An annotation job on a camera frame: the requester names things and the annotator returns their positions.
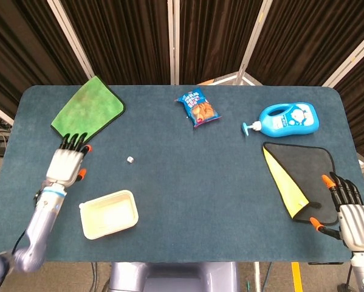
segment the dark brown curtain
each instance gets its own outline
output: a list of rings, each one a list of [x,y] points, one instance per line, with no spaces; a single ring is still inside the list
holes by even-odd
[[[32,85],[87,80],[46,0],[0,0],[0,109],[14,117]]]
[[[170,84],[167,0],[62,1],[108,84]]]
[[[264,85],[322,85],[364,39],[364,0],[273,1],[247,72]]]
[[[238,71],[261,3],[180,0],[180,83],[197,84]]]
[[[343,100],[357,152],[364,156],[364,58],[335,89]]]

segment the plastic tray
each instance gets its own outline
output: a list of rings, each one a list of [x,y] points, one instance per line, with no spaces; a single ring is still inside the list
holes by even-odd
[[[139,220],[133,194],[121,190],[79,205],[84,236],[96,239],[134,226]]]

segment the blue table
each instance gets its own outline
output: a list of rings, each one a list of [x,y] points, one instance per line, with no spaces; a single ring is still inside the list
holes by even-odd
[[[33,86],[23,95],[0,176],[0,252],[33,213],[60,137],[50,123],[79,86]],[[364,182],[340,97],[319,87],[201,86],[222,118],[193,129],[174,99],[196,86],[111,86],[126,112],[91,140],[86,179],[72,186],[55,223],[48,260],[99,262],[348,260],[341,242],[293,222],[262,154],[264,141],[324,147],[336,171]],[[310,102],[320,129],[269,138],[241,133],[267,106]],[[133,164],[126,158],[132,156]],[[118,190],[136,199],[139,222],[97,240],[84,237],[78,205]]]

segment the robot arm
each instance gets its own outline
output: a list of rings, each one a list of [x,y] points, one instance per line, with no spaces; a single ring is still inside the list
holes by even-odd
[[[36,209],[26,229],[30,244],[0,255],[0,280],[12,268],[29,273],[43,265],[47,239],[67,194],[66,189],[86,174],[86,170],[80,170],[84,156],[91,151],[89,145],[82,147],[85,137],[86,134],[82,134],[77,142],[78,134],[73,135],[69,142],[69,134],[63,138],[52,158],[46,180],[35,197]]]
[[[317,231],[343,240],[344,245],[353,253],[351,265],[356,277],[357,286],[360,292],[364,292],[364,205],[356,186],[330,173],[334,181],[324,175],[323,181],[331,192],[338,220],[340,222],[340,231],[326,228],[318,222],[317,219],[311,218],[310,221]]]

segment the green cloth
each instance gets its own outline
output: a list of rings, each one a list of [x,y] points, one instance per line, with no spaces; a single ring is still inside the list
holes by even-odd
[[[68,133],[87,133],[87,142],[124,111],[123,101],[95,76],[67,102],[51,127],[62,137]]]

